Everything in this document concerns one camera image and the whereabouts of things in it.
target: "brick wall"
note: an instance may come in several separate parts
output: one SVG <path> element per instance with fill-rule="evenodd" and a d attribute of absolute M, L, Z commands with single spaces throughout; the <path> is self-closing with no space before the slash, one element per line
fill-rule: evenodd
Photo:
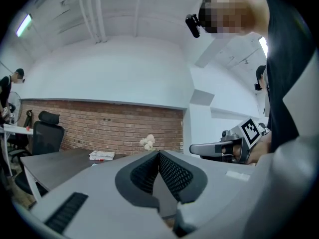
<path fill-rule="evenodd" d="M 23 125 L 26 111 L 32 122 L 41 111 L 60 114 L 65 135 L 61 149 L 84 148 L 136 154 L 144 151 L 139 141 L 148 134 L 155 137 L 156 149 L 183 149 L 183 114 L 180 110 L 132 105 L 76 101 L 24 100 L 18 122 Z"/>

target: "ceiling light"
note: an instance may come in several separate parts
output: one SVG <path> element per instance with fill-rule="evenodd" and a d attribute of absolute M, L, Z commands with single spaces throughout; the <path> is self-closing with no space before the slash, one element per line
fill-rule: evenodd
<path fill-rule="evenodd" d="M 21 23 L 20 27 L 18 28 L 16 35 L 19 37 L 22 35 L 22 32 L 25 30 L 25 28 L 29 25 L 29 23 L 31 22 L 31 16 L 30 14 L 28 14 L 23 22 Z"/>
<path fill-rule="evenodd" d="M 259 40 L 259 43 L 260 43 L 261 47 L 264 50 L 266 58 L 267 58 L 268 46 L 267 46 L 266 39 L 264 37 L 260 37 L 258 40 Z"/>

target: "desk fan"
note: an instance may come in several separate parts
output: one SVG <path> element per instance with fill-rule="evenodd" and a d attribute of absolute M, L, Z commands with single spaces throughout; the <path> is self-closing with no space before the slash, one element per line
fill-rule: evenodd
<path fill-rule="evenodd" d="M 22 101 L 17 92 L 10 92 L 8 103 L 10 109 L 10 124 L 16 124 L 22 113 Z"/>

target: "person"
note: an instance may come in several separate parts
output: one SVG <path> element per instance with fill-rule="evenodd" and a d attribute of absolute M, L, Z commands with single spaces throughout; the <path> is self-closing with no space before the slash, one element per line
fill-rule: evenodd
<path fill-rule="evenodd" d="M 0 126 L 9 121 L 10 109 L 8 98 L 11 91 L 11 85 L 13 83 L 23 83 L 25 80 L 24 70 L 22 68 L 17 69 L 13 74 L 5 76 L 0 81 Z M 9 168 L 5 162 L 2 154 L 2 148 L 0 148 L 0 166 L 3 168 L 5 175 L 9 174 Z"/>
<path fill-rule="evenodd" d="M 198 20 L 209 33 L 229 36 L 255 32 L 267 41 L 271 132 L 251 150 L 247 163 L 256 163 L 261 155 L 274 152 L 281 144 L 299 136 L 283 98 L 317 56 L 312 34 L 299 12 L 286 0 L 203 0 Z M 235 156 L 239 151 L 240 146 L 233 148 Z"/>
<path fill-rule="evenodd" d="M 255 84 L 255 90 L 257 91 L 266 91 L 265 96 L 265 108 L 264 108 L 264 114 L 266 117 L 270 117 L 270 106 L 269 106 L 269 84 L 268 84 L 268 76 L 267 76 L 267 70 L 266 65 L 260 65 L 256 70 L 256 78 L 257 83 Z M 271 131 L 271 119 L 268 120 L 267 128 Z"/>

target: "chair armrest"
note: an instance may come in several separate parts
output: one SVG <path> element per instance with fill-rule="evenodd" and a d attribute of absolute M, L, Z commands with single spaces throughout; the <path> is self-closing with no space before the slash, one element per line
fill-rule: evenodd
<path fill-rule="evenodd" d="M 24 165 L 23 165 L 23 163 L 22 163 L 22 161 L 21 161 L 22 154 L 26 154 L 26 155 L 24 155 L 24 156 L 31 156 L 31 154 L 30 154 L 29 152 L 25 151 L 25 152 L 22 152 L 22 153 L 19 153 L 19 154 L 16 155 L 16 156 L 18 157 L 21 170 L 24 172 Z"/>

